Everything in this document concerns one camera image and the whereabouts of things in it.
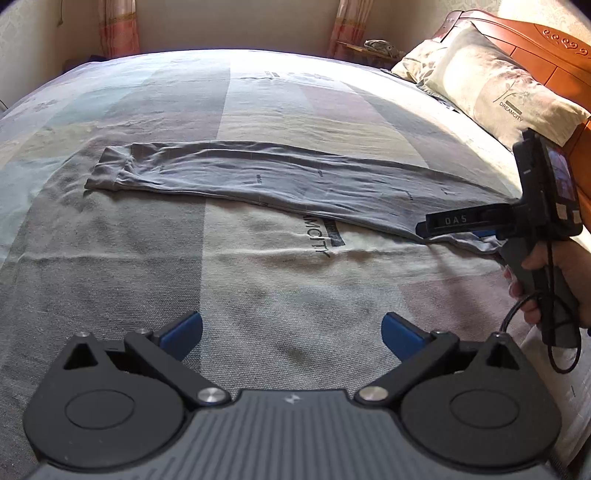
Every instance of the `folded gray garment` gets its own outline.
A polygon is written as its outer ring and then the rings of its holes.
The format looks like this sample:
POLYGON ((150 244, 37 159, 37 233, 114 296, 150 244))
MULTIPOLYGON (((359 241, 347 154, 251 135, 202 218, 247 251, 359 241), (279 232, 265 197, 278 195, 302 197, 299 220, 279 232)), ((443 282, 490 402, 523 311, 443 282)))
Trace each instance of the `folded gray garment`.
MULTIPOLYGON (((87 189, 149 190, 239 200, 309 213, 423 241, 426 213, 511 200, 461 177, 395 161, 358 159, 261 142, 131 144, 105 148, 87 189)), ((494 237, 445 235, 477 253, 494 237)))

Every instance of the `blue gripper pad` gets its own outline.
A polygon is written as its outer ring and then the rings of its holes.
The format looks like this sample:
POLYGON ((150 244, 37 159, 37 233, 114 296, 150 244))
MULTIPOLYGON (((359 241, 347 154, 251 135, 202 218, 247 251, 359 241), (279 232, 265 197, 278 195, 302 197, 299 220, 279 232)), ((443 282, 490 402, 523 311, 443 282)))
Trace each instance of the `blue gripper pad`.
POLYGON ((179 362, 201 341, 203 321, 198 312, 190 313, 154 333, 157 345, 179 362))
POLYGON ((389 312, 382 320, 382 341, 401 362, 423 349, 430 335, 400 315, 389 312))

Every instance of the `black handle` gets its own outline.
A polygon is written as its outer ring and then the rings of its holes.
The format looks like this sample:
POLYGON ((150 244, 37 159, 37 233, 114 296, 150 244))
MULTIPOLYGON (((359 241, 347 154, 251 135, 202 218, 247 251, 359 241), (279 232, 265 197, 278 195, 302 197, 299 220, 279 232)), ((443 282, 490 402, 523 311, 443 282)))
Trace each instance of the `black handle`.
MULTIPOLYGON (((517 279, 523 284, 526 295, 536 290, 547 289, 548 278, 545 269, 530 271, 521 267, 521 262, 529 254, 531 245, 524 238, 511 238, 501 248, 501 256, 511 267, 517 279)), ((554 267, 554 294, 562 299, 569 307, 572 318, 569 318, 559 302, 554 302, 554 319, 550 312, 549 299, 543 299, 539 305, 542 312, 542 319, 539 327, 542 331, 542 341, 546 345, 562 348, 577 348, 580 344, 579 331, 579 301, 570 291, 569 286, 562 275, 562 270, 554 267)))

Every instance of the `wall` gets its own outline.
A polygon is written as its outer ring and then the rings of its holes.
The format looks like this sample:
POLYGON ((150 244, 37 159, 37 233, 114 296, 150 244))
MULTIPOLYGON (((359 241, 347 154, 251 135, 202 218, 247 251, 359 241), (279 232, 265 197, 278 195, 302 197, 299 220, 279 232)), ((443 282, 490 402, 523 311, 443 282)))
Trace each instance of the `wall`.
POLYGON ((142 52, 261 48, 323 54, 339 0, 137 0, 142 52))
POLYGON ((0 99, 6 105, 60 73, 58 20, 59 0, 20 0, 0 15, 0 99))
POLYGON ((102 55, 98 9, 97 0, 64 0, 64 23, 59 28, 64 61, 102 55))
POLYGON ((413 0, 404 1, 387 35, 401 50, 410 51, 431 37, 452 10, 479 9, 512 20, 534 22, 575 35, 591 43, 591 22, 568 0, 413 0))

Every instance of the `pillow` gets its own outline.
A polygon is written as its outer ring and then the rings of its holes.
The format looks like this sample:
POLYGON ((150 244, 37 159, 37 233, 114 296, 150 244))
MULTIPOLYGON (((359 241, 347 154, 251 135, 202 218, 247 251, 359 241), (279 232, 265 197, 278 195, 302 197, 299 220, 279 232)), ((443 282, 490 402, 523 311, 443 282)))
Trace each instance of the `pillow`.
POLYGON ((424 84, 448 98, 507 149, 532 128, 561 147, 591 113, 556 95, 470 22, 424 84))
POLYGON ((403 80, 419 83, 433 72, 446 50, 447 45, 425 40, 400 60, 391 71, 403 80))

